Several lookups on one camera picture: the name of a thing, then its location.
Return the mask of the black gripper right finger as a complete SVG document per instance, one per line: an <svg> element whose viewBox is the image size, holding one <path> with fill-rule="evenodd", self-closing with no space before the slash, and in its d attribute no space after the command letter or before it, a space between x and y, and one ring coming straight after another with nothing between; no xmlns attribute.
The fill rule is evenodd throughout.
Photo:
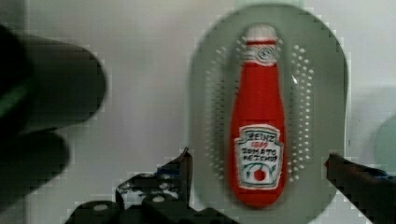
<svg viewBox="0 0 396 224"><path fill-rule="evenodd" d="M326 178L373 224L395 224L395 176L331 153Z"/></svg>

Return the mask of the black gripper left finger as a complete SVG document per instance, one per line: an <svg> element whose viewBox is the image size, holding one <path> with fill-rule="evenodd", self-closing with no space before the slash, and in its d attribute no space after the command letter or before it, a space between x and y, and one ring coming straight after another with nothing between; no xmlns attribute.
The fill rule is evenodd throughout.
<svg viewBox="0 0 396 224"><path fill-rule="evenodd" d="M239 224L214 208L190 207L192 165L184 148L154 173L119 184L113 201L79 205L64 224Z"/></svg>

